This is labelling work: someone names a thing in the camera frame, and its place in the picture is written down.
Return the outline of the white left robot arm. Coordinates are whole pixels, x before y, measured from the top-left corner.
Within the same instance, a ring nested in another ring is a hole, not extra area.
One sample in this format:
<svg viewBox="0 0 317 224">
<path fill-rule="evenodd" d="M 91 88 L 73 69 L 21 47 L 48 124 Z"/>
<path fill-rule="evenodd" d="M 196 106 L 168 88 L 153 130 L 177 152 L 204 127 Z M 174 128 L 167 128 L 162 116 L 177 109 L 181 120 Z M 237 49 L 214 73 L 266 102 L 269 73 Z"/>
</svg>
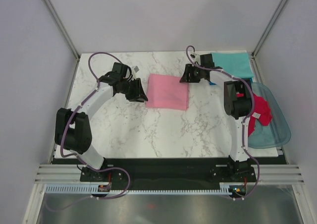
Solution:
<svg viewBox="0 0 317 224">
<path fill-rule="evenodd" d="M 93 146 L 90 119 L 117 94 L 130 102 L 144 103 L 148 98 L 141 79 L 135 77 L 136 68 L 115 62 L 112 70 L 97 78 L 95 87 L 77 105 L 60 108 L 56 113 L 54 141 L 60 146 L 63 158 L 75 156 L 92 169 L 92 176 L 103 181 L 109 170 L 105 158 Z"/>
</svg>

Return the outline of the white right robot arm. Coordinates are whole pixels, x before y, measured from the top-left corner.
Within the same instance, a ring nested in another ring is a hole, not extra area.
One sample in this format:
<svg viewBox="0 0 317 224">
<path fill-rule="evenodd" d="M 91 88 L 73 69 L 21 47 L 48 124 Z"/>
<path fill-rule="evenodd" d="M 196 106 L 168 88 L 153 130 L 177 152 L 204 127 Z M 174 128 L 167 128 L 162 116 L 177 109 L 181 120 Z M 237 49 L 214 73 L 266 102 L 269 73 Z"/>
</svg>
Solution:
<svg viewBox="0 0 317 224">
<path fill-rule="evenodd" d="M 216 67 L 212 54 L 186 53 L 189 64 L 180 79 L 181 83 L 199 83 L 205 79 L 223 91 L 223 105 L 230 117 L 231 149 L 227 175 L 239 181 L 245 174 L 252 173 L 251 155 L 248 152 L 248 125 L 254 110 L 254 95 L 248 80 L 237 78 L 221 67 Z"/>
</svg>

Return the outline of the pink t shirt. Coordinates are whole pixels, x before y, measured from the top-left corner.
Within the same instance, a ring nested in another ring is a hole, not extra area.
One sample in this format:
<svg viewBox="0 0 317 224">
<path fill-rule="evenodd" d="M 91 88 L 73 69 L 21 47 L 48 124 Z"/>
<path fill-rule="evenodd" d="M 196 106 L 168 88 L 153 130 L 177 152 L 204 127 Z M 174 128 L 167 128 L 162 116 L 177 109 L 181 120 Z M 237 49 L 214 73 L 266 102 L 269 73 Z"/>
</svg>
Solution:
<svg viewBox="0 0 317 224">
<path fill-rule="evenodd" d="M 186 111 L 189 107 L 189 84 L 180 77 L 150 74 L 146 108 Z"/>
</svg>

